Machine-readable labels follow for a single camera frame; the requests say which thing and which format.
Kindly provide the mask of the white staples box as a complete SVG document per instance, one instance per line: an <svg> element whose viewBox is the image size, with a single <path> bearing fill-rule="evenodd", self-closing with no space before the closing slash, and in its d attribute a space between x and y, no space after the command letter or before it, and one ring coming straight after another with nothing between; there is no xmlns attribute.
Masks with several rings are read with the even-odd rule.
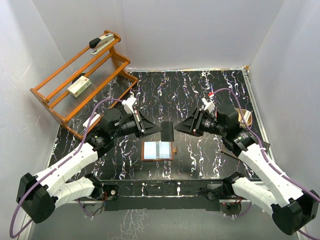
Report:
<svg viewBox="0 0 320 240"><path fill-rule="evenodd" d="M92 82L85 76L80 76L74 83L67 88L67 91L74 97L79 97Z"/></svg>

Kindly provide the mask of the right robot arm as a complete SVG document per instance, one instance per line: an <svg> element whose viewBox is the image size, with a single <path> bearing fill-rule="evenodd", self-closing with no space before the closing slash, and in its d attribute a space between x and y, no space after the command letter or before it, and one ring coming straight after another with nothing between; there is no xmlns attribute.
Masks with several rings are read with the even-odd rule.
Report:
<svg viewBox="0 0 320 240"><path fill-rule="evenodd" d="M303 190L289 181L288 176L264 156L258 137L239 122L239 113L229 106L219 106L215 116L196 108L175 130L201 137L204 133L221 136L224 146L240 161L248 165L265 187L234 172L215 189L206 188L216 196L249 200L268 213L276 226L285 234L293 235L317 216L319 202L314 190Z"/></svg>

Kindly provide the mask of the black and beige stapler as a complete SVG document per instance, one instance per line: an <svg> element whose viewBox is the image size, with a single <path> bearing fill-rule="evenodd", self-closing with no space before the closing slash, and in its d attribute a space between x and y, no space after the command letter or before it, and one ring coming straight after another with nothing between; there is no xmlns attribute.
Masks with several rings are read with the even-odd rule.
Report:
<svg viewBox="0 0 320 240"><path fill-rule="evenodd" d="M115 40L115 37L112 33L108 33L100 37L97 37L95 39L92 39L89 42L89 48L92 49L91 54L95 55L99 53L105 47L110 45L114 40Z"/></svg>

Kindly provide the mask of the orange wooden shelf rack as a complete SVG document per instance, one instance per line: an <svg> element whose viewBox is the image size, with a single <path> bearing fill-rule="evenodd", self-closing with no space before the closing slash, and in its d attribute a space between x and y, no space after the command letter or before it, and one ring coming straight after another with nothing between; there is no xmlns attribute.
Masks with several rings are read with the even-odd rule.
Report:
<svg viewBox="0 0 320 240"><path fill-rule="evenodd" d="M101 36L109 33L115 38L110 45L97 54L91 54L88 44L47 79L30 89L60 126L79 139L84 136L86 129L83 123L90 117L96 103L111 98L107 106L112 108L138 83L138 79L126 71L131 62L129 58L115 49L121 37L110 30L105 30ZM91 85L80 96L74 97L68 92L68 87L80 76L88 78Z"/></svg>

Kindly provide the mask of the silver card in tray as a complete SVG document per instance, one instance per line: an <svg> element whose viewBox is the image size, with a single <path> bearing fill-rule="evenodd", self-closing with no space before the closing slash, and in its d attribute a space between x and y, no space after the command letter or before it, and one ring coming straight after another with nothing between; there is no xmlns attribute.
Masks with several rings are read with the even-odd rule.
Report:
<svg viewBox="0 0 320 240"><path fill-rule="evenodd" d="M252 124L252 112L246 110L246 111L243 113L243 116L244 116L244 120L245 120L246 124L247 124L248 126L250 126L250 125Z"/></svg>

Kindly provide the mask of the beige oval tray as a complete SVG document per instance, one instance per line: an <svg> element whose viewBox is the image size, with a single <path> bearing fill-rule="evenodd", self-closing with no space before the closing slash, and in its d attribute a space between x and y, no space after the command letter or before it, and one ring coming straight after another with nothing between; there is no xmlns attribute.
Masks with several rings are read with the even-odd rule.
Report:
<svg viewBox="0 0 320 240"><path fill-rule="evenodd" d="M249 111L249 110L246 110L246 109L238 109L236 108L235 109L237 112L238 112L238 121L239 121L239 124L242 128L246 128L246 124L250 127L252 125L252 122L253 122L253 117L252 117L252 112Z"/></svg>

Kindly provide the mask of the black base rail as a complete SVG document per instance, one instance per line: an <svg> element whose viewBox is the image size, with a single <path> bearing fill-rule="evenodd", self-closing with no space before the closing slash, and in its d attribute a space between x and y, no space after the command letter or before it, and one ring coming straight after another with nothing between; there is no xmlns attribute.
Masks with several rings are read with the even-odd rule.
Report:
<svg viewBox="0 0 320 240"><path fill-rule="evenodd" d="M220 211L234 205L235 211L245 210L250 203L235 196L213 193L221 180L104 180L102 194L90 199L81 197L85 204L100 204L105 211L120 210L193 210Z"/></svg>

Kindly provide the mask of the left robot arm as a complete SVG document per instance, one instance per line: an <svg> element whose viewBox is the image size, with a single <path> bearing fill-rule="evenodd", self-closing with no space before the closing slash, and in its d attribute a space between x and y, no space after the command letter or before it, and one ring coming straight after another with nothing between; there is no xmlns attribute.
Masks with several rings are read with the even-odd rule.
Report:
<svg viewBox="0 0 320 240"><path fill-rule="evenodd" d="M70 178L113 149L117 138L130 134L143 138L162 130L138 110L122 116L117 108L107 109L103 115L94 113L84 127L87 135L72 152L35 175L21 177L16 201L34 223L42 223L70 201L82 197L97 200L103 195L104 188L93 174L76 181Z"/></svg>

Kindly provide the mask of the small white box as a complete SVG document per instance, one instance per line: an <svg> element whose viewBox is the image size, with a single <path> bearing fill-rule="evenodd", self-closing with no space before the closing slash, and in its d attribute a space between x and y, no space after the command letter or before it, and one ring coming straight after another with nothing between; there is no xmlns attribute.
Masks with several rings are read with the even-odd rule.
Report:
<svg viewBox="0 0 320 240"><path fill-rule="evenodd" d="M88 118L83 124L82 126L86 129L86 128L91 128L99 119L100 119L101 115L100 114L95 114L92 118Z"/></svg>

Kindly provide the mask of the brown leather card holder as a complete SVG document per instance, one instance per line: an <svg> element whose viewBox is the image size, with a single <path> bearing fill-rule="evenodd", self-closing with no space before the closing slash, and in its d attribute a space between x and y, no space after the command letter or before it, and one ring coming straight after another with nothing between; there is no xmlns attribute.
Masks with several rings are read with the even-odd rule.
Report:
<svg viewBox="0 0 320 240"><path fill-rule="evenodd" d="M141 146L142 161L172 161L177 148L168 141L143 141Z"/></svg>

